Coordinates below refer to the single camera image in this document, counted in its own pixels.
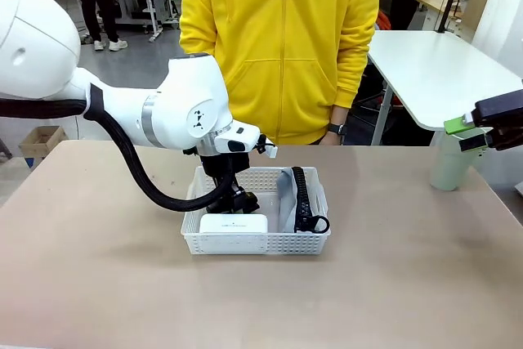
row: person in yellow hoodie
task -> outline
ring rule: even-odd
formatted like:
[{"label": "person in yellow hoodie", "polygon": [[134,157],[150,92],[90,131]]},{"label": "person in yellow hoodie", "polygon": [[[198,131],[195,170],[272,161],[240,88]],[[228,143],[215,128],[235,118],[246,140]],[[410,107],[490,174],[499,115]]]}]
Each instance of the person in yellow hoodie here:
[{"label": "person in yellow hoodie", "polygon": [[230,110],[278,145],[339,145],[379,0],[182,0],[180,45],[220,65]]}]

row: light green tumbler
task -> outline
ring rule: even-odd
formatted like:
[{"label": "light green tumbler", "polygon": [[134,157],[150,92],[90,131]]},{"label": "light green tumbler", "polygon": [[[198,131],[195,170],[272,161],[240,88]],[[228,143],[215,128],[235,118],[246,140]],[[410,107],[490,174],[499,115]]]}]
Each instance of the light green tumbler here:
[{"label": "light green tumbler", "polygon": [[469,167],[486,151],[486,147],[462,152],[459,141],[480,134],[481,128],[474,128],[454,135],[444,134],[439,152],[431,170],[431,185],[438,190],[454,191],[465,180]]}]

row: wristwatch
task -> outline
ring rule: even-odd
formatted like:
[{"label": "wristwatch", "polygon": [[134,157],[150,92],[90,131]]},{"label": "wristwatch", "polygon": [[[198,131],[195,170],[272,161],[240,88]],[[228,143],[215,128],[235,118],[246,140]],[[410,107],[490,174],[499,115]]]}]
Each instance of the wristwatch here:
[{"label": "wristwatch", "polygon": [[329,126],[327,128],[330,132],[334,132],[335,134],[345,136],[346,135],[346,125],[339,125],[339,124],[332,124],[329,123]]}]

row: shoe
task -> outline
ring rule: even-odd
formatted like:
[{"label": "shoe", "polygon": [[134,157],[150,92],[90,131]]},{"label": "shoe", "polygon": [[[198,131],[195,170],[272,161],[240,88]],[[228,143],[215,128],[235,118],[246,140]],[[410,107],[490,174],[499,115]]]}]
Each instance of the shoe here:
[{"label": "shoe", "polygon": [[119,51],[120,49],[127,48],[127,41],[118,40],[117,43],[113,43],[112,41],[109,41],[109,50],[110,51]]},{"label": "shoe", "polygon": [[102,41],[95,41],[94,43],[95,51],[103,51],[105,44]]}]

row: green block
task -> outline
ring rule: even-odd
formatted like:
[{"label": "green block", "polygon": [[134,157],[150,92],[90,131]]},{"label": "green block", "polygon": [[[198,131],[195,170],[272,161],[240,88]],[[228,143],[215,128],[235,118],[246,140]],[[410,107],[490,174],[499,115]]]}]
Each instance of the green block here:
[{"label": "green block", "polygon": [[473,128],[476,128],[476,126],[474,124],[471,124],[468,126],[463,124],[463,117],[452,119],[452,120],[447,120],[445,122],[445,132],[449,135],[472,130]]}]

